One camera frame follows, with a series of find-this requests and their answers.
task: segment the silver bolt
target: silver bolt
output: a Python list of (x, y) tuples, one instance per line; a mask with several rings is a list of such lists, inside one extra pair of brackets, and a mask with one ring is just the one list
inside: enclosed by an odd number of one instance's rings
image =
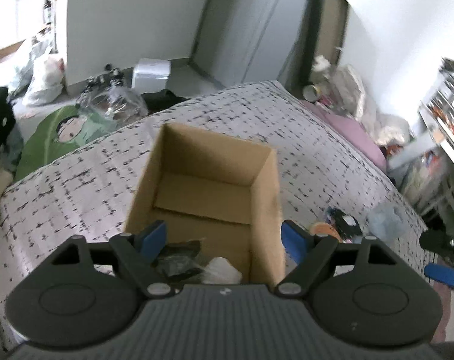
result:
[(152, 283), (147, 287), (147, 292), (153, 296), (164, 296), (170, 292), (170, 286), (167, 283)]
[(279, 292), (282, 295), (298, 295), (302, 292), (302, 287), (297, 283), (282, 283), (279, 285)]

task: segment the white patterned tablecloth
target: white patterned tablecloth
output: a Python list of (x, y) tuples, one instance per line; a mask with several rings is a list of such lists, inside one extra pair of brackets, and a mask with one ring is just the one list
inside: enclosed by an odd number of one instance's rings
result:
[(159, 126), (175, 120), (275, 147), (284, 218), (307, 227), (327, 206), (365, 225), (389, 200), (411, 228), (394, 251), (418, 273), (433, 259), (418, 244), (424, 223), (389, 179), (279, 83), (228, 88), (181, 103), (75, 150), (14, 184), (0, 201), (0, 329), (10, 291), (73, 234), (103, 242), (120, 232)]

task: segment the cartoon face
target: cartoon face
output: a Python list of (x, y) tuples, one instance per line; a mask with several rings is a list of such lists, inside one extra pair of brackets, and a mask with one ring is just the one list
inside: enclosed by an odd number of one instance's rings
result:
[(57, 126), (59, 142), (69, 142), (79, 134), (86, 118), (83, 116), (70, 116), (61, 121)]

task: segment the white box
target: white box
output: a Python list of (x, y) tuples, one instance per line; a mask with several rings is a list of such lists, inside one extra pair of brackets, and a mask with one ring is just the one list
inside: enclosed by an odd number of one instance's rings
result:
[(170, 61), (143, 58), (134, 67), (132, 89), (142, 93), (160, 92), (166, 88), (170, 75)]

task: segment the brown cardboard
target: brown cardboard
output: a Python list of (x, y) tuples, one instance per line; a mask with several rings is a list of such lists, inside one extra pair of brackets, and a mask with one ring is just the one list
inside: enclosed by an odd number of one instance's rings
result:
[(273, 286), (285, 276), (276, 152), (266, 145), (162, 126), (124, 230), (156, 219), (168, 242), (200, 239), (204, 255), (227, 258), (244, 282)]

